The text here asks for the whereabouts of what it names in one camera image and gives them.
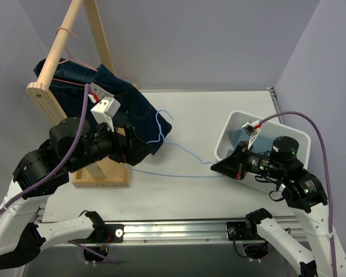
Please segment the light blue wire hanger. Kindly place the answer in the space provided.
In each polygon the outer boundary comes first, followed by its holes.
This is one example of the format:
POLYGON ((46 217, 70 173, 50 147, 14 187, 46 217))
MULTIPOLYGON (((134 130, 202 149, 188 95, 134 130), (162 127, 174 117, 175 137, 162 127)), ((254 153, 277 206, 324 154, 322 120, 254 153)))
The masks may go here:
MULTIPOLYGON (((156 120, 156 124, 157 124, 158 130, 159 130, 159 134, 158 134, 157 140, 148 141, 148 144, 151 145, 151 144, 161 143, 161 147, 160 147, 159 153, 158 153, 158 158, 168 157, 168 156, 171 156, 173 154, 176 154, 176 150, 173 150, 173 147, 177 147, 178 149, 182 150, 186 154, 192 156, 194 159, 197 159, 198 162, 203 166, 214 165, 214 162, 212 162, 210 160, 209 161, 203 160, 202 157, 200 157, 199 155, 195 154, 194 152, 188 150, 184 146, 182 146, 182 145, 180 145, 174 141, 167 140, 167 136, 163 134, 163 127, 162 127, 162 124, 159 120, 159 118, 164 119, 164 117, 161 115, 161 113, 167 114, 170 117, 170 119, 173 120, 173 117, 171 116, 171 114, 167 110, 161 109, 161 110, 158 110, 155 114, 155 120, 156 120)), ((128 169, 131 169, 132 171, 135 171, 137 173, 143 173, 143 174, 159 176, 159 177, 168 177, 168 178, 214 179, 214 178, 220 178, 221 177, 221 175, 187 175, 187 174, 178 175, 178 174, 158 173, 158 172, 151 172, 151 171, 137 169, 137 168, 132 167, 132 166, 129 166, 128 169)))

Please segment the pink wire hanger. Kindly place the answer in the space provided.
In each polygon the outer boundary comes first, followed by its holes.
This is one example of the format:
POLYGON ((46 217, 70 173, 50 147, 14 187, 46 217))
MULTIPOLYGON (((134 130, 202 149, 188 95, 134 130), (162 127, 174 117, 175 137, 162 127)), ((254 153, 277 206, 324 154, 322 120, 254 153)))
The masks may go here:
MULTIPOLYGON (((58 32, 62 30, 62 31, 65 31, 67 32, 69 35, 71 35, 72 37, 74 37, 75 39, 78 38, 78 36, 71 30, 67 29, 67 28, 64 28, 64 27, 58 27, 55 31, 56 34, 58 34, 58 32)), ((65 51, 66 53, 68 54, 68 57, 66 59, 64 59, 63 61, 59 61, 58 64, 61 65, 61 64, 65 64, 67 62, 73 62, 75 64, 78 64, 84 68, 87 68, 91 71, 94 71, 94 72, 97 72, 97 69, 80 61, 79 59, 77 59, 73 54, 72 52, 69 50, 69 48, 67 47, 67 45, 65 45, 65 51)))

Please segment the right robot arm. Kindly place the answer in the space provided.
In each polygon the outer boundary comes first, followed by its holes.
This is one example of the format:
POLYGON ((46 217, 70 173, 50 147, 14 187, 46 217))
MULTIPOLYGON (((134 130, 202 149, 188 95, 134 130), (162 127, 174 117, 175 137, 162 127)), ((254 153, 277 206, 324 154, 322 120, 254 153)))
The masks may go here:
POLYGON ((269 154, 248 149, 241 141, 212 171, 237 181, 252 173, 276 185, 281 199, 297 217, 310 245, 305 248, 264 208, 246 215, 245 233, 270 243, 298 276, 346 276, 346 254, 329 223, 329 203, 320 180, 296 157, 299 143, 291 137, 273 140, 269 154))

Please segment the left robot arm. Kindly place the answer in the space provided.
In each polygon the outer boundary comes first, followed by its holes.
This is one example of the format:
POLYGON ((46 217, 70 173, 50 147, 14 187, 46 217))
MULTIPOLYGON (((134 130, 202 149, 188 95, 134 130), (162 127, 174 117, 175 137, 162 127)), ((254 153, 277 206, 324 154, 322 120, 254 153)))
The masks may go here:
POLYGON ((36 223, 35 219, 40 206, 68 183, 71 173, 105 158, 134 166, 152 152, 131 126, 124 130, 119 134, 106 123, 92 128, 79 117, 69 117, 53 126, 48 140, 20 160, 0 207, 0 270, 26 265, 58 244, 105 239, 106 224, 95 211, 56 223, 36 223))

